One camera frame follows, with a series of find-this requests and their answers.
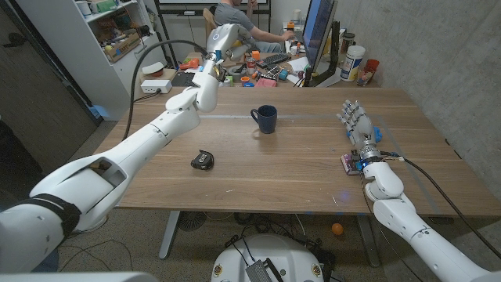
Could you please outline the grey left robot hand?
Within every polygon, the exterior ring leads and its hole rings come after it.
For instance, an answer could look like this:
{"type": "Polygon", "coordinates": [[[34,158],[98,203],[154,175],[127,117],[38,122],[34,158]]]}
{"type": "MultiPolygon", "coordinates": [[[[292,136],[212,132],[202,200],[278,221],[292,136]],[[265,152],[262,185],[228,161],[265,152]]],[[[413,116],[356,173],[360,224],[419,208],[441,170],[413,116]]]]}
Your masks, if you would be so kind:
{"type": "Polygon", "coordinates": [[[239,60],[249,49],[255,47],[251,33],[243,26],[226,23],[216,27],[208,36],[207,52],[220,51],[222,59],[239,60]]]}

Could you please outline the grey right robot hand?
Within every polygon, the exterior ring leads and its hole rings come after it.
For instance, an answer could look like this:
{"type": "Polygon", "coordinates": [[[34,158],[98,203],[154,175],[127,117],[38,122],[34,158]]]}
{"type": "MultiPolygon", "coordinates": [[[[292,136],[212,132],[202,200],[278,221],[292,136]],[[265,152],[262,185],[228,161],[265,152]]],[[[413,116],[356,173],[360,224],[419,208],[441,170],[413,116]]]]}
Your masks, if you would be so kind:
{"type": "Polygon", "coordinates": [[[353,103],[346,99],[342,106],[342,112],[337,114],[337,118],[350,134],[351,144],[359,152],[361,158],[381,157],[377,149],[372,121],[359,101],[356,100],[353,103]]]}

